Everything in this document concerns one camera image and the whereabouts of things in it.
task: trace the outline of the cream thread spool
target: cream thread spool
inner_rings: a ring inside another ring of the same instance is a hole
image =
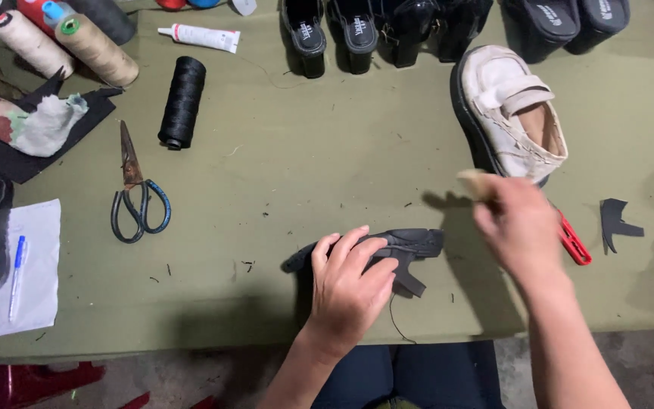
[[[72,57],[17,10],[0,14],[0,39],[47,78],[60,67],[64,78],[74,71]]]
[[[54,35],[109,85],[124,87],[138,77],[138,64],[84,14],[68,16]]]

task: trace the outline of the green spool top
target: green spool top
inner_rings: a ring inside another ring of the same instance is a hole
[[[73,35],[74,33],[77,32],[79,28],[80,28],[80,22],[76,18],[70,18],[68,20],[65,20],[60,25],[60,30],[62,30],[62,34],[65,34],[67,36]]]

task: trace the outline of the white paper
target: white paper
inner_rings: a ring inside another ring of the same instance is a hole
[[[257,0],[231,0],[231,3],[243,16],[249,15],[257,9]]]
[[[9,211],[6,231],[9,273],[0,282],[0,336],[55,324],[60,213],[57,199]],[[17,302],[9,322],[12,274],[19,236],[25,237],[26,251],[19,272]]]

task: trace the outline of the green tablecloth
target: green tablecloth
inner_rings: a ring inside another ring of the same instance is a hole
[[[595,51],[558,51],[532,67],[557,95],[570,155],[544,191],[595,257],[580,267],[565,255],[595,331],[654,328],[654,2],[631,4],[629,28]],[[249,17],[227,6],[135,17],[138,34],[123,48],[140,77],[59,166],[16,188],[17,206],[62,202],[59,311],[52,328],[0,337],[0,362],[287,342],[296,331],[296,285],[279,263],[324,234],[365,223],[375,232],[445,229],[443,255],[411,265],[427,285],[423,298],[393,302],[408,338],[525,330],[520,299],[454,179],[472,161],[450,104],[452,64],[425,52],[397,70],[376,53],[370,72],[353,76],[338,67],[328,35],[325,76],[304,79],[290,72],[274,0],[260,1]],[[238,54],[156,32],[172,23],[239,30]],[[506,44],[497,6],[474,41],[481,44]],[[192,148],[168,151],[156,134],[181,55],[202,61],[208,76]],[[1,47],[0,63],[29,89],[42,82]],[[97,87],[74,76],[62,94]],[[134,245],[117,241],[109,226],[113,193],[122,189],[120,119],[143,175],[173,206],[168,228]],[[605,256],[599,203],[610,197],[629,201],[624,219],[645,227],[646,237],[615,237],[619,254]],[[251,272],[241,261],[255,261]],[[400,341],[387,308],[364,339]]]

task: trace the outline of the hand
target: hand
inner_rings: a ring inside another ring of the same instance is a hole
[[[482,177],[495,204],[476,203],[473,216],[500,265],[522,285],[563,274],[559,216],[541,190],[526,178]]]
[[[342,238],[338,233],[322,237],[312,252],[312,314],[302,331],[330,359],[341,359],[358,344],[392,292],[395,258],[384,258],[363,274],[370,257],[387,245],[386,239],[376,237],[355,246],[368,231],[362,226]]]

